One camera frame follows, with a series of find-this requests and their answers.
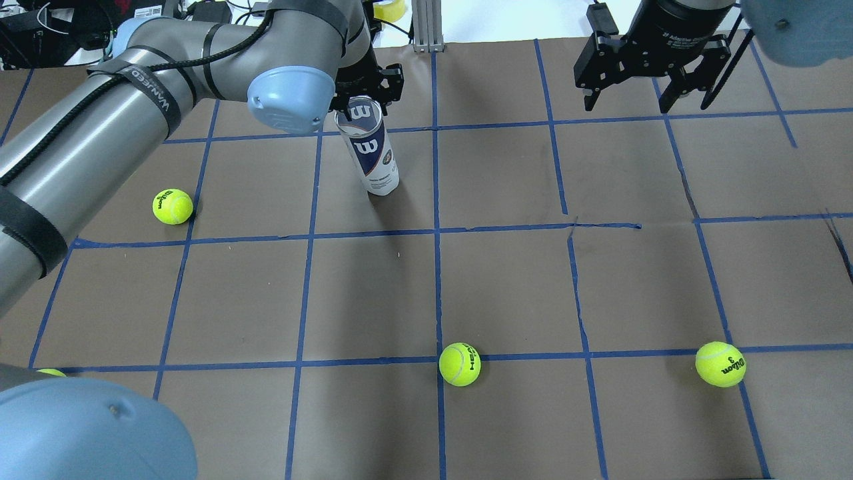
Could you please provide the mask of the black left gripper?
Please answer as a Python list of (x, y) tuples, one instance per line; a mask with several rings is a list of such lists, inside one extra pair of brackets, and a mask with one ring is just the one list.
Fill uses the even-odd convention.
[(347, 67), (338, 69), (335, 77), (335, 95), (331, 101), (331, 111), (336, 125), (353, 121), (350, 102), (354, 97), (366, 95), (378, 101), (383, 116), (388, 115), (388, 107), (400, 101), (405, 85), (403, 65), (393, 63), (381, 67), (372, 47), (360, 60)]

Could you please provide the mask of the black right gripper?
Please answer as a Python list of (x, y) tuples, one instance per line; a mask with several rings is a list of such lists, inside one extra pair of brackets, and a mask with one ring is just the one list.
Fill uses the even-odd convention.
[(642, 1), (624, 35), (592, 30), (574, 64), (574, 82), (591, 112), (601, 91), (630, 78), (670, 78), (658, 98), (669, 113), (690, 92), (710, 91), (731, 58), (717, 33), (734, 1)]

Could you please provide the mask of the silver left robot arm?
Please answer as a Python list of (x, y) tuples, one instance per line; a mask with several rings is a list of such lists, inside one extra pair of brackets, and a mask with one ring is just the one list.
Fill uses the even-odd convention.
[[(271, 1), (258, 27), (128, 19), (113, 57), (2, 146), (2, 311), (70, 243), (198, 101), (244, 101), (268, 127), (307, 135), (351, 98), (387, 106), (360, 1)], [(116, 383), (2, 366), (3, 479), (195, 479), (194, 443), (161, 402)]]

